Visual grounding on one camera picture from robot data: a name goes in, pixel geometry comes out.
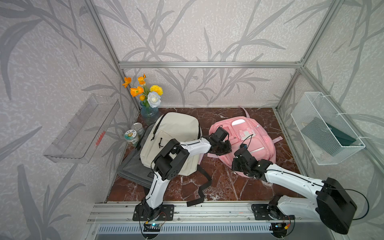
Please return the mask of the pink backpack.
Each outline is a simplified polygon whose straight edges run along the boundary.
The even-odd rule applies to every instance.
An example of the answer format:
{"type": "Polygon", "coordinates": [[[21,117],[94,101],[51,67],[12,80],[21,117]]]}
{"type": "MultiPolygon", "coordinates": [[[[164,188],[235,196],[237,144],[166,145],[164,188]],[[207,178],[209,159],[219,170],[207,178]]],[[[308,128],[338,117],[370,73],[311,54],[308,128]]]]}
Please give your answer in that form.
{"type": "MultiPolygon", "coordinates": [[[[219,121],[211,126],[210,134],[213,134],[218,127],[222,127],[229,133],[232,152],[223,156],[208,154],[208,157],[219,159],[232,169],[234,153],[240,148],[246,148],[258,161],[264,159],[275,164],[275,143],[282,140],[282,138],[271,139],[266,130],[256,120],[250,118],[248,112],[245,112],[245,114],[245,116],[219,121]]],[[[241,177],[250,178],[241,172],[234,172],[241,177]]]]}

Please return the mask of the beige backpack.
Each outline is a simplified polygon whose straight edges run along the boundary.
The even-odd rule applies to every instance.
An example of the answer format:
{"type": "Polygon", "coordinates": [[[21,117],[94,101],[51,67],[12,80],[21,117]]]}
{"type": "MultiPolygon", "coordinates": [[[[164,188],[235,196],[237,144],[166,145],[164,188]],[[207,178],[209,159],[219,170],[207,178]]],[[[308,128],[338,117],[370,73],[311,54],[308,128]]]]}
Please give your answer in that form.
{"type": "MultiPolygon", "coordinates": [[[[198,140],[201,137],[203,137],[202,130],[196,118],[180,113],[166,113],[157,120],[150,132],[141,151],[141,161],[145,167],[152,169],[155,166],[154,158],[171,139],[176,139],[179,142],[190,142],[198,140]]],[[[208,180],[207,183],[199,188],[200,198],[187,202],[189,207],[204,202],[205,195],[203,191],[212,183],[210,175],[200,166],[202,158],[203,155],[188,157],[178,174],[181,176],[189,176],[194,172],[200,172],[205,175],[208,180]]]]}

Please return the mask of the grey backpack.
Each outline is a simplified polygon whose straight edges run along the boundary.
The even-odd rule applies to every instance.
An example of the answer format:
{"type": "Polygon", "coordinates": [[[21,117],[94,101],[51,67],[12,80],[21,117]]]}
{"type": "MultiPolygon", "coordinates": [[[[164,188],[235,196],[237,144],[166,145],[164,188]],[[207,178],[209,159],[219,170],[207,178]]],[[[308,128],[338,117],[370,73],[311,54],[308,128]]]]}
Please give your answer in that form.
{"type": "Polygon", "coordinates": [[[140,153],[153,126],[154,123],[145,129],[144,135],[139,140],[137,146],[127,155],[117,170],[118,176],[148,189],[152,185],[154,173],[150,168],[142,164],[140,153]]]}

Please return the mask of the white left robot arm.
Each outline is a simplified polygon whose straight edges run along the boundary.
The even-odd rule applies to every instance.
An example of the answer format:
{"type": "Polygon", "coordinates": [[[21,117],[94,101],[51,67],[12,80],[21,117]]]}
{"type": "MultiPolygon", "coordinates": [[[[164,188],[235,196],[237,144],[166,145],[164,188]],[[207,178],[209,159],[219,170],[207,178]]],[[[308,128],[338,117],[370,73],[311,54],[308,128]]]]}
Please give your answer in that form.
{"type": "Polygon", "coordinates": [[[207,153],[222,156],[231,151],[229,133],[222,127],[207,137],[190,142],[171,139],[154,158],[154,180],[149,193],[142,201],[147,219],[153,220],[160,215],[168,184],[180,173],[188,157],[207,153]]]}

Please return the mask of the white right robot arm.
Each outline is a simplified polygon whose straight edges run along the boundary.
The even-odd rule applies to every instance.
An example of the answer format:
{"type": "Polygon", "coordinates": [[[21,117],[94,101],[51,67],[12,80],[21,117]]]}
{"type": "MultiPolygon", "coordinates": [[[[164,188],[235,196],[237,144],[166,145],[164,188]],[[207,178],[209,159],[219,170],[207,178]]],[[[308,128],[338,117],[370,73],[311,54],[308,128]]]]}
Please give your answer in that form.
{"type": "Polygon", "coordinates": [[[357,205],[337,180],[313,179],[288,171],[268,160],[258,161],[244,147],[235,152],[232,169],[300,194],[300,198],[278,198],[276,208],[283,215],[320,220],[338,234],[346,235],[349,232],[357,205]]]}

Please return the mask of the blue glass vase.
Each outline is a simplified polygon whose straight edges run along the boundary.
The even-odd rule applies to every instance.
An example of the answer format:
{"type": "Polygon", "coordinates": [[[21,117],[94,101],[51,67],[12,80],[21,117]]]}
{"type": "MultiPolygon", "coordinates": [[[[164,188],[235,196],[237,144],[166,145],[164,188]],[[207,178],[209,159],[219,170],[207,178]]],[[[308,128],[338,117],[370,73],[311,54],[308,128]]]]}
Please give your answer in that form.
{"type": "Polygon", "coordinates": [[[158,115],[159,109],[158,108],[151,108],[150,106],[147,106],[144,104],[144,102],[140,102],[141,105],[141,115],[144,118],[152,118],[158,115]]]}

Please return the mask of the artificial flower bouquet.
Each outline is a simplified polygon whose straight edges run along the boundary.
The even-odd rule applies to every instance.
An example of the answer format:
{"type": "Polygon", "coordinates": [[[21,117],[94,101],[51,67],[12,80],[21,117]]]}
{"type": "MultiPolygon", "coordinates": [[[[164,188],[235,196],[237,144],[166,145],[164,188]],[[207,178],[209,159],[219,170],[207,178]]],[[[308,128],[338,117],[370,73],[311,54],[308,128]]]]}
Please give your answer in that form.
{"type": "Polygon", "coordinates": [[[158,85],[147,86],[146,75],[143,74],[138,77],[139,85],[134,88],[130,88],[130,94],[132,97],[139,97],[141,104],[146,108],[155,109],[161,104],[161,97],[164,94],[163,88],[158,85]]]}

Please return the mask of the green box in basket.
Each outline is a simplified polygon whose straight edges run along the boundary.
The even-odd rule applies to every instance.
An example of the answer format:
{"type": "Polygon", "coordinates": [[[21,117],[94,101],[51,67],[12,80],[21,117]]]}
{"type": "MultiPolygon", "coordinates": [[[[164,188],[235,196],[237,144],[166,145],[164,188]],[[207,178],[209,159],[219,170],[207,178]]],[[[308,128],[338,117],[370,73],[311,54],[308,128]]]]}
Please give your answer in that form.
{"type": "Polygon", "coordinates": [[[318,117],[314,117],[302,129],[302,133],[331,156],[340,153],[343,147],[359,146],[355,138],[350,137],[318,117]]]}

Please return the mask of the sunflower label plastic can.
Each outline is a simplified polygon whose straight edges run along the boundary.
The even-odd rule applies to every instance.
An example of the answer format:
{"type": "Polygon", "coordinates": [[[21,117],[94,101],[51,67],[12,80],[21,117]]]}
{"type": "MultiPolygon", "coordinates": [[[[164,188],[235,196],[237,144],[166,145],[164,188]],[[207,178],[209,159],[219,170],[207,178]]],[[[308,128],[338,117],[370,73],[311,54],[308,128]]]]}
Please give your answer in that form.
{"type": "Polygon", "coordinates": [[[136,130],[128,130],[127,132],[125,132],[124,138],[133,147],[136,147],[140,140],[140,137],[136,130]]]}

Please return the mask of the red marker on shelf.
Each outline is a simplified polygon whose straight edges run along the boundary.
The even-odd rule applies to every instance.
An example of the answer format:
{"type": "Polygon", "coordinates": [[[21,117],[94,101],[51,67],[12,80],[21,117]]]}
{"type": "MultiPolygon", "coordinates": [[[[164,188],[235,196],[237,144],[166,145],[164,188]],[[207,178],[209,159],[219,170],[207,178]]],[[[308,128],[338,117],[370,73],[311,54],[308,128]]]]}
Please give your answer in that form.
{"type": "Polygon", "coordinates": [[[102,141],[102,139],[103,139],[105,133],[106,133],[106,132],[103,131],[103,132],[99,135],[99,137],[97,138],[97,141],[96,141],[96,143],[95,143],[96,147],[99,146],[99,144],[101,143],[101,141],[102,141]]]}

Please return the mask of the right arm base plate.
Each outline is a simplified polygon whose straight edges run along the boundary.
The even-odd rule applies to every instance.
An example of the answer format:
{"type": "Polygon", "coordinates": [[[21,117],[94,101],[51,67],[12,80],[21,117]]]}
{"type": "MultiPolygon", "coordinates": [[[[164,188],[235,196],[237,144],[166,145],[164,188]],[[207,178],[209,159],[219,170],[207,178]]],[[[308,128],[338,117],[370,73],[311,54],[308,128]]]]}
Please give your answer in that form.
{"type": "Polygon", "coordinates": [[[272,204],[252,204],[255,220],[295,220],[294,215],[284,215],[277,206],[272,204]]]}

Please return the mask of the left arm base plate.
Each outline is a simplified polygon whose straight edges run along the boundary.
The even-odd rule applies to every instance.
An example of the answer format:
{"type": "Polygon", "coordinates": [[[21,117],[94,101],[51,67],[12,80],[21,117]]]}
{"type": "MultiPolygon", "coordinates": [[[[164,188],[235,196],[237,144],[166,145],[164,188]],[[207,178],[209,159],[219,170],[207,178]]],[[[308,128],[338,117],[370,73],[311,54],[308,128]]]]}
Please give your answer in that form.
{"type": "Polygon", "coordinates": [[[133,221],[172,221],[174,217],[174,205],[160,205],[152,209],[147,205],[139,204],[135,207],[133,221]]]}

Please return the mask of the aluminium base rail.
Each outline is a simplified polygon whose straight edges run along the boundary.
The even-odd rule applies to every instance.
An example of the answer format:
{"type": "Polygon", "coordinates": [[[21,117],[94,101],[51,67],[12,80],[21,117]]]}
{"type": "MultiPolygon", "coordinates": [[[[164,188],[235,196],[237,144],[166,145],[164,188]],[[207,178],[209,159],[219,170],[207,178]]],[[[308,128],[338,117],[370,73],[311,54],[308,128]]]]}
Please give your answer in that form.
{"type": "MultiPolygon", "coordinates": [[[[256,223],[252,205],[267,205],[268,201],[219,201],[204,202],[200,205],[187,207],[186,202],[165,202],[174,205],[172,211],[160,215],[163,222],[165,217],[173,217],[166,224],[187,223],[256,223]]],[[[87,224],[137,224],[134,216],[140,217],[141,223],[147,218],[135,210],[138,202],[108,202],[95,204],[88,217],[87,224]]]]}

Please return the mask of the clear acrylic wall shelf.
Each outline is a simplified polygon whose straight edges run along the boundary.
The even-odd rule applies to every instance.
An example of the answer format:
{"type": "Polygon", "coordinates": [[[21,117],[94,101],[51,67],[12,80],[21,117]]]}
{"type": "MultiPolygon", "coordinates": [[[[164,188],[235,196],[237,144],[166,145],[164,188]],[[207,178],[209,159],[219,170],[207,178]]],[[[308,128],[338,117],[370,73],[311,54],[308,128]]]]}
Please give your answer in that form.
{"type": "Polygon", "coordinates": [[[120,106],[118,99],[91,94],[43,156],[54,163],[89,163],[97,138],[107,131],[120,106]]]}

